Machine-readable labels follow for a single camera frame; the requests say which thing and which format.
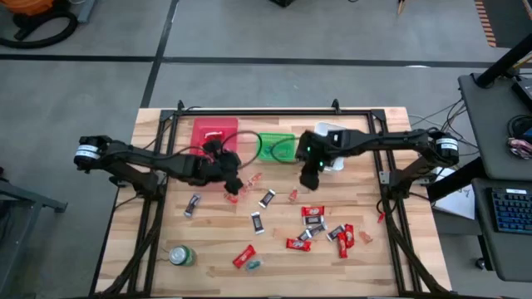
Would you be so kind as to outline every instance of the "candy bar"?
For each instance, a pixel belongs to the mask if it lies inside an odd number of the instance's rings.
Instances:
[[[303,217],[303,225],[314,225],[314,224],[321,224],[323,223],[323,215],[322,216],[308,216]]]
[[[200,194],[194,194],[192,195],[192,199],[189,201],[189,205],[186,207],[186,210],[183,212],[183,214],[190,218],[192,217],[192,212],[194,212],[194,208],[198,205],[198,202],[201,199]]]
[[[255,272],[259,270],[263,266],[263,264],[264,262],[262,259],[254,257],[246,263],[246,271]]]
[[[294,187],[292,193],[288,196],[288,201],[290,203],[295,203],[296,199],[298,199],[298,190]]]
[[[251,213],[251,219],[253,220],[253,226],[255,227],[255,233],[264,233],[263,223],[260,221],[260,213]]]
[[[338,234],[338,250],[340,252],[340,258],[347,258],[347,245],[346,245],[346,234]]]
[[[268,203],[273,199],[273,196],[275,196],[275,191],[273,191],[272,189],[268,190],[266,195],[264,195],[264,197],[260,199],[260,206],[263,208],[268,207]]]
[[[313,227],[313,228],[310,228],[309,229],[309,232],[310,232],[310,235],[312,236],[311,238],[313,238],[314,236],[316,236],[317,234],[319,234],[320,232],[324,231],[327,229],[327,224],[325,223],[320,223],[319,225]]]
[[[329,241],[333,241],[339,233],[343,233],[346,230],[346,228],[343,225],[338,226],[337,228],[334,228],[330,233],[327,234],[327,239]]]
[[[239,195],[233,195],[226,192],[224,194],[224,199],[227,199],[231,203],[237,203],[239,199],[243,198],[251,190],[251,188],[256,185],[256,183],[260,180],[262,176],[262,173],[258,173],[253,177],[249,178],[248,182],[240,189]]]
[[[255,255],[255,253],[255,248],[253,248],[251,245],[248,245],[246,249],[233,260],[233,264],[240,269],[250,257]]]
[[[355,246],[354,228],[351,224],[346,224],[346,246],[347,248]]]
[[[305,229],[305,231],[299,235],[298,240],[305,241],[312,237],[313,235],[310,234],[310,231],[308,229]]]
[[[325,214],[325,207],[301,207],[301,216],[319,216]]]
[[[310,245],[312,243],[310,241],[301,241],[301,240],[294,240],[294,239],[286,239],[286,248],[292,248],[297,250],[303,250],[306,252],[310,251]]]

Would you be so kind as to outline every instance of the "gray floor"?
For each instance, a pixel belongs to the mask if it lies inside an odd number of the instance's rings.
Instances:
[[[154,56],[171,0],[100,0],[91,23],[54,47],[0,54]],[[166,56],[493,61],[473,0],[297,0],[280,9],[266,0],[181,0]],[[14,28],[0,12],[0,34]],[[61,26],[55,21],[39,35]],[[13,289],[41,298],[89,291],[116,189],[103,173],[72,163],[80,135],[127,141],[151,63],[0,61],[0,165],[19,186],[67,201],[45,211]],[[406,106],[428,115],[460,98],[456,78],[479,69],[235,64],[161,65],[150,107],[177,100],[202,106]],[[474,141],[466,115],[458,129]],[[445,121],[445,114],[431,120]],[[420,124],[417,127],[428,127]],[[473,149],[461,147],[462,154]],[[472,159],[469,156],[463,161]],[[530,297],[532,284],[477,271],[474,237],[441,236],[455,291]]]

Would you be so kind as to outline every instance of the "blue keyboard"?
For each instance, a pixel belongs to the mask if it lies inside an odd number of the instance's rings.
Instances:
[[[523,189],[488,189],[495,230],[532,234],[532,194]]]

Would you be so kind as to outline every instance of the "computer desk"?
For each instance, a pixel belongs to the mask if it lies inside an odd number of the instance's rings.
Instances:
[[[532,182],[532,162],[518,159],[506,146],[508,120],[530,111],[511,90],[514,84],[511,79],[497,79],[486,89],[478,87],[472,76],[460,76],[458,83],[480,157],[430,186],[427,189],[429,197],[440,199],[473,183],[482,232],[480,247],[487,261],[486,267],[493,267],[499,278],[505,281],[532,282],[532,236],[497,233],[485,196],[485,189],[489,187],[521,186],[522,189],[532,189],[532,184],[526,183]]]

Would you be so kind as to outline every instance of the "wooden tabletop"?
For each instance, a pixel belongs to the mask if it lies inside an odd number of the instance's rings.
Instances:
[[[383,108],[388,129],[409,130],[405,108]],[[155,138],[159,109],[141,109],[135,123],[131,143],[143,147]],[[349,129],[368,132],[362,116],[241,116],[239,130],[256,132],[294,133],[301,135],[313,130],[318,121],[326,121]],[[190,145],[194,117],[181,117],[175,151]],[[256,137],[240,135],[238,154],[247,161],[256,152]],[[413,151],[394,152],[397,168],[409,165]],[[211,184],[192,187],[172,179],[166,196],[163,227],[160,232],[159,255],[155,266],[152,296],[172,297],[341,297],[393,296],[397,294],[387,230],[377,223],[375,205],[380,198],[377,174],[371,153],[345,159],[344,170],[320,174],[320,186],[310,192],[298,182],[301,165],[286,165],[256,160],[239,171],[246,181],[257,173],[262,179],[237,204],[223,198],[223,187]],[[288,201],[294,187],[299,196],[296,203]],[[263,209],[258,201],[273,189],[277,195]],[[412,191],[425,193],[420,187]],[[183,212],[194,193],[202,199],[192,219]],[[132,189],[122,189],[117,203],[131,198]],[[355,226],[356,244],[348,249],[348,258],[338,256],[337,244],[330,243],[326,233],[312,241],[311,252],[285,247],[287,238],[296,238],[303,230],[301,207],[324,205],[329,230],[339,224]],[[451,288],[440,240],[425,199],[410,197],[405,201],[416,254],[436,280]],[[142,199],[133,200],[116,210],[112,219],[105,255],[96,290],[108,287],[124,268],[135,246]],[[255,235],[250,214],[260,212],[265,232]],[[369,244],[359,238],[358,231],[368,233]],[[168,251],[179,245],[193,248],[198,257],[193,267],[173,266]],[[253,274],[237,269],[232,261],[252,244],[264,265]],[[411,289],[406,259],[401,255],[407,289]],[[139,287],[144,281],[145,262],[141,264]]]

